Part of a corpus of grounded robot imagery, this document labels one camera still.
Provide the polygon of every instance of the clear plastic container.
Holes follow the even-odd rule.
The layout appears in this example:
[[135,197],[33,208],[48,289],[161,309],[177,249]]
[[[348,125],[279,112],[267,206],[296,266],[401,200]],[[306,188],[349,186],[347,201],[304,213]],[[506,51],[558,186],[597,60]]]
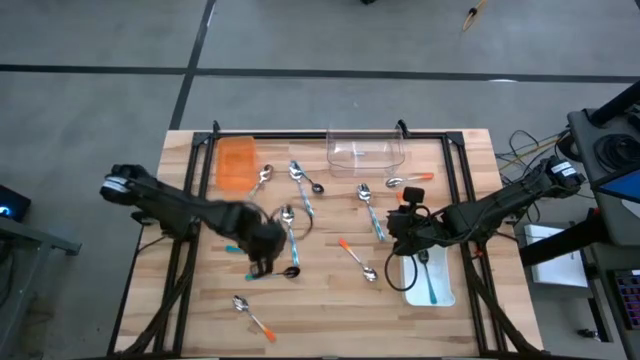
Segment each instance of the clear plastic container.
[[337,177],[395,174],[404,162],[403,132],[394,130],[327,130],[327,161]]

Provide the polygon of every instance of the wooden tabletop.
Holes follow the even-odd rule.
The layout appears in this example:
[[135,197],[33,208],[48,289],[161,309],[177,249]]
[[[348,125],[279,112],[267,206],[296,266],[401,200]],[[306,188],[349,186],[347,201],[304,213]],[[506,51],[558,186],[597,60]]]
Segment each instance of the wooden tabletop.
[[[460,131],[466,141],[476,196],[482,198],[501,188],[489,132]],[[192,131],[167,134],[158,170],[161,181],[182,188],[192,134]],[[324,140],[256,140],[256,144],[259,163],[270,163],[275,168],[271,181],[254,199],[267,212],[285,203],[302,205],[297,187],[288,176],[291,159],[298,160],[314,181],[325,187],[325,194],[316,196],[311,193],[309,184],[305,184],[316,216],[311,234],[298,241],[302,273],[293,280],[246,281],[244,276],[249,266],[246,256],[226,253],[225,245],[234,243],[203,227],[183,356],[478,354],[459,246],[452,246],[448,251],[455,305],[408,305],[403,295],[392,290],[384,280],[384,260],[391,251],[392,241],[378,241],[367,209],[355,193],[356,184],[366,182],[369,185],[372,205],[386,232],[386,213],[398,207],[398,200],[395,192],[385,187],[385,179],[331,176]],[[449,205],[451,197],[440,142],[408,140],[405,145],[406,159],[397,174],[435,173],[433,180],[416,185],[425,189],[425,205],[432,211]],[[453,151],[459,188],[463,192],[458,157],[455,149]],[[216,189],[215,154],[212,168],[208,199],[244,196]],[[298,211],[296,233],[302,232],[307,224],[304,213]],[[510,231],[507,227],[501,230]],[[147,228],[141,245],[158,238],[159,234],[158,228]],[[354,251],[378,271],[377,282],[365,281],[358,265],[338,245],[340,237],[344,237]],[[512,240],[495,237],[489,241],[488,248],[500,305],[527,340],[542,348],[517,245]],[[147,248],[138,256],[116,350],[130,345],[157,311],[170,250],[171,241],[167,240]],[[290,265],[290,247],[285,246],[275,268],[284,269]],[[396,283],[400,281],[400,266],[400,261],[394,258],[390,277]],[[252,312],[276,333],[276,343],[270,343],[246,314],[233,308],[233,295],[247,298]],[[484,304],[482,306],[489,344],[494,344],[488,311]],[[174,321],[175,314],[166,346],[171,345]]]

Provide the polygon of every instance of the spoon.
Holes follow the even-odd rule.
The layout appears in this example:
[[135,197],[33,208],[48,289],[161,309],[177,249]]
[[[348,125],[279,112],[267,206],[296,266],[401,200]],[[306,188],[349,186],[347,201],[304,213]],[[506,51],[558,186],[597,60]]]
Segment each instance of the spoon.
[[295,167],[297,168],[297,170],[300,171],[300,173],[302,173],[302,177],[309,180],[309,182],[311,183],[311,191],[313,191],[314,194],[320,195],[324,193],[324,187],[319,183],[313,182],[313,180],[311,180],[309,175],[307,175],[307,173],[304,170],[302,170],[302,167],[300,166],[300,164],[298,164],[297,161],[293,160],[291,161],[291,163],[295,163]]
[[340,244],[340,246],[342,246],[343,249],[347,250],[347,252],[358,262],[358,264],[360,264],[360,266],[362,266],[362,275],[364,275],[364,278],[367,279],[367,281],[373,282],[378,280],[378,274],[376,273],[376,271],[370,267],[364,266],[362,261],[358,259],[356,254],[353,252],[353,250],[351,250],[351,247],[344,239],[340,239],[338,243]]
[[282,221],[287,223],[288,232],[289,232],[289,241],[291,242],[291,257],[293,258],[293,266],[300,266],[300,260],[298,259],[298,247],[296,246],[296,239],[293,237],[293,228],[291,224],[293,224],[293,208],[291,205],[287,204],[280,209],[280,218]]
[[256,186],[253,187],[253,189],[251,189],[251,191],[249,192],[249,195],[247,196],[247,199],[251,199],[256,195],[256,192],[258,192],[258,190],[264,185],[265,182],[271,180],[271,175],[273,174],[273,166],[267,164],[265,165],[262,170],[260,170],[260,181],[258,181],[258,183],[256,184]]
[[369,190],[367,184],[358,185],[358,197],[360,198],[360,200],[367,203],[367,208],[369,208],[369,214],[371,215],[373,227],[376,229],[378,240],[384,241],[384,233],[382,232],[382,228],[380,227],[380,222],[378,222],[378,218],[376,217],[376,214],[373,212],[373,208],[371,207],[371,190]]
[[302,200],[304,201],[304,207],[307,209],[307,213],[309,216],[313,217],[313,208],[311,207],[311,202],[309,201],[309,197],[307,193],[304,191],[302,184],[300,183],[300,178],[302,178],[302,170],[300,170],[298,163],[295,160],[289,163],[289,176],[291,179],[298,184],[298,190],[300,191],[300,196],[302,196]]
[[389,180],[387,180],[387,182],[385,183],[385,185],[387,185],[388,188],[394,188],[397,187],[398,185],[402,184],[405,181],[413,181],[413,180],[431,180],[433,179],[433,173],[426,173],[426,174],[422,174],[420,176],[414,176],[414,177],[410,177],[410,178],[391,178]]
[[269,339],[269,341],[271,342],[276,342],[276,334],[274,334],[273,331],[269,330],[266,326],[262,325],[262,323],[258,320],[258,318],[255,317],[251,313],[251,311],[249,311],[249,303],[247,302],[247,299],[240,297],[238,295],[234,295],[233,306],[236,308],[236,310],[241,312],[246,312],[247,314],[249,314],[249,317],[251,317],[251,319],[253,319],[253,321],[255,321],[255,323],[258,324],[258,326],[260,326],[260,329],[262,329],[264,334],[267,335],[267,339]]
[[431,285],[431,277],[429,277],[429,268],[427,268],[427,262],[429,261],[429,250],[420,250],[418,251],[418,260],[424,265],[424,271],[427,274],[427,285],[429,286],[429,300],[432,304],[438,303],[438,298],[436,298],[436,293],[433,290],[433,285]]
[[278,277],[278,276],[284,276],[287,279],[293,279],[298,277],[298,275],[300,275],[300,268],[295,266],[289,266],[288,268],[284,269],[284,271],[281,273],[271,274],[271,275],[263,276],[257,279],[254,278],[253,275],[247,274],[244,276],[244,279],[247,281],[251,281],[251,280],[268,279],[268,278]]

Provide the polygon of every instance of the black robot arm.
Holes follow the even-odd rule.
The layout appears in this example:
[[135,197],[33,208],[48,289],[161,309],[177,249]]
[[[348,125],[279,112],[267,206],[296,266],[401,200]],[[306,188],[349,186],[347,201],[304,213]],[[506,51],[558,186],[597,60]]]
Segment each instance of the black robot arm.
[[424,191],[406,188],[404,197],[410,204],[390,211],[388,216],[389,234],[397,239],[394,254],[410,256],[434,245],[486,242],[508,215],[519,215],[544,197],[565,198],[576,194],[584,180],[571,164],[552,156],[542,160],[521,180],[481,200],[452,204],[426,216],[418,213],[421,209],[428,211],[418,205]]
[[100,194],[109,202],[138,207],[146,217],[158,220],[163,232],[174,239],[194,236],[195,220],[201,220],[238,243],[254,264],[254,277],[271,273],[273,261],[284,248],[284,228],[257,205],[201,199],[158,181],[140,165],[114,165]]

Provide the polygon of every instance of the concrete floor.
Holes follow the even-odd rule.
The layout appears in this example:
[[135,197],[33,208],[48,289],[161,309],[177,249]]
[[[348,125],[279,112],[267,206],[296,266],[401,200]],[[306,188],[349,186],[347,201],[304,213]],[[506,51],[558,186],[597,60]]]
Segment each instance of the concrete floor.
[[[386,70],[638,76],[633,0],[492,0],[465,34],[475,0],[218,0],[202,68]],[[206,0],[0,3],[0,64],[186,67]],[[28,223],[84,244],[51,259],[22,353],[106,351],[139,227],[103,201],[114,163],[155,171],[183,77],[0,72],[0,183],[33,199]],[[196,76],[181,129],[489,128],[496,151],[516,129],[545,137],[569,111],[628,84]],[[580,220],[593,203],[542,201],[543,221]],[[586,300],[532,287],[545,348],[622,359],[592,327]]]

